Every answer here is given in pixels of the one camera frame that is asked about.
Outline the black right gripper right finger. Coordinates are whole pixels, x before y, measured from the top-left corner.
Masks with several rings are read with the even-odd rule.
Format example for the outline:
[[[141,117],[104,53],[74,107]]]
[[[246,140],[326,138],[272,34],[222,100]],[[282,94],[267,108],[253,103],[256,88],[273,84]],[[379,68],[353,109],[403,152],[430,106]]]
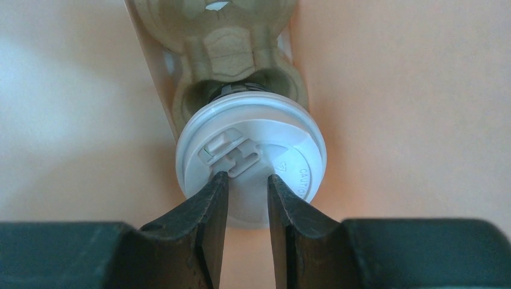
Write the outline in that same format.
[[[336,221],[268,178],[277,288],[509,288],[510,241],[480,219]]]

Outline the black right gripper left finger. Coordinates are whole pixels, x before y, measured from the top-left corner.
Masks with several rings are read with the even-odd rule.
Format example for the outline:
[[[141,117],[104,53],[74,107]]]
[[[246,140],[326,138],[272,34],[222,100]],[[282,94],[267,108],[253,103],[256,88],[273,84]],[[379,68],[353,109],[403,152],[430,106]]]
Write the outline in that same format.
[[[123,222],[1,223],[2,288],[218,288],[228,176],[135,228]]]

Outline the orange paper bag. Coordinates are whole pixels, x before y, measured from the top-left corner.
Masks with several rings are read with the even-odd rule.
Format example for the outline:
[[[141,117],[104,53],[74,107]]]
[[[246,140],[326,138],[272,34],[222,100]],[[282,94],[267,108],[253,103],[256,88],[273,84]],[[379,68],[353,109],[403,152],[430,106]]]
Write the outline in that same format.
[[[509,1],[299,1],[281,36],[328,151],[317,209],[510,234]],[[179,75],[130,1],[2,1],[1,222],[182,203]]]

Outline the single brown cup carrier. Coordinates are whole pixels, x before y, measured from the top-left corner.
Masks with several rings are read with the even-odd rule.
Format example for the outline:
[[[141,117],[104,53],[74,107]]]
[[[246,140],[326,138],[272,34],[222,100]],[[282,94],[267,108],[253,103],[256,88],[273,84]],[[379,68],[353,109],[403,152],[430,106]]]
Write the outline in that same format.
[[[302,76],[278,47],[296,1],[128,1],[131,17],[150,43],[147,59],[153,79],[167,84],[163,51],[177,63],[174,91],[161,94],[173,133],[179,136],[190,118],[215,90],[251,82],[302,107],[309,97]]]

